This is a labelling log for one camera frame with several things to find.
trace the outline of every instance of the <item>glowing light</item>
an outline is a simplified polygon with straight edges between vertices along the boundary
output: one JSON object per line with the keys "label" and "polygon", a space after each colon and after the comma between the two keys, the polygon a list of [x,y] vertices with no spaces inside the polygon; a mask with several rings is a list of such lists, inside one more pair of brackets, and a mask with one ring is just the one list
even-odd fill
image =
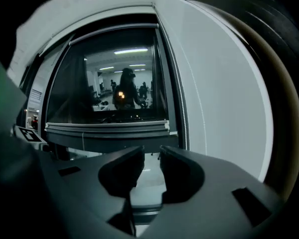
{"label": "glowing light", "polygon": [[110,67],[101,68],[100,70],[111,69],[111,68],[114,68],[114,66],[110,66]]}
{"label": "glowing light", "polygon": [[132,50],[121,50],[121,51],[116,51],[114,52],[116,55],[118,54],[124,54],[124,53],[131,53],[131,52],[144,52],[147,51],[146,48],[144,49],[132,49]]}

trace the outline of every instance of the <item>glass pane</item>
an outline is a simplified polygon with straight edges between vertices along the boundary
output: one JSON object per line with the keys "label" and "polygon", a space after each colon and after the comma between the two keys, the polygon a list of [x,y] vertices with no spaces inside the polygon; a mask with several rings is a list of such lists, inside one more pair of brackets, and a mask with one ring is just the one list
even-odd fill
{"label": "glass pane", "polygon": [[164,86],[154,40],[153,28],[132,28],[73,45],[51,90],[48,122],[167,119],[166,109],[162,109],[166,106]]}

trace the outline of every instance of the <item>window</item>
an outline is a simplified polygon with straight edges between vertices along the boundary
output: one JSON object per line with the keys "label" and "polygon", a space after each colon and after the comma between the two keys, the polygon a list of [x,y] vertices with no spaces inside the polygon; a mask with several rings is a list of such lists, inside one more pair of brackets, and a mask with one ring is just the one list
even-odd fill
{"label": "window", "polygon": [[155,28],[113,30],[74,43],[56,74],[47,122],[167,120]]}
{"label": "window", "polygon": [[25,123],[20,124],[20,126],[38,130],[38,117],[42,107],[42,99],[47,83],[51,77],[52,70],[56,64],[56,60],[63,45],[64,41],[56,46],[51,52],[46,54],[44,58],[42,58],[42,62],[40,64],[33,63],[33,66],[38,64],[39,68],[37,69],[37,73],[29,92],[26,109],[23,110],[23,113],[25,115]]}

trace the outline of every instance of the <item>sticker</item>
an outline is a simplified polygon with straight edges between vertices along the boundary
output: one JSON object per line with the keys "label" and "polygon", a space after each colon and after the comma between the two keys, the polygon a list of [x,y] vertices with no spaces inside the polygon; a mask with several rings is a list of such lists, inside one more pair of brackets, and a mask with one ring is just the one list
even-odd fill
{"label": "sticker", "polygon": [[41,142],[40,138],[36,136],[36,134],[29,129],[19,128],[23,136],[27,141],[39,141]]}

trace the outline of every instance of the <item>ceiling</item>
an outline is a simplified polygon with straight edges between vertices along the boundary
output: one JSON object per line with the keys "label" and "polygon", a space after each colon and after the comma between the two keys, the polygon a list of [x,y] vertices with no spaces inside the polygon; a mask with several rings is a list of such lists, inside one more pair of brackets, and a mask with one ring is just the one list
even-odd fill
{"label": "ceiling", "polygon": [[[152,70],[152,52],[151,47],[137,47],[147,48],[147,51],[133,52],[124,54],[115,54],[117,50],[108,50],[104,52],[98,52],[92,55],[86,56],[87,71],[102,72],[102,73],[114,73],[116,71],[122,71],[128,67],[135,69]],[[114,67],[109,69],[100,70],[102,68]]]}

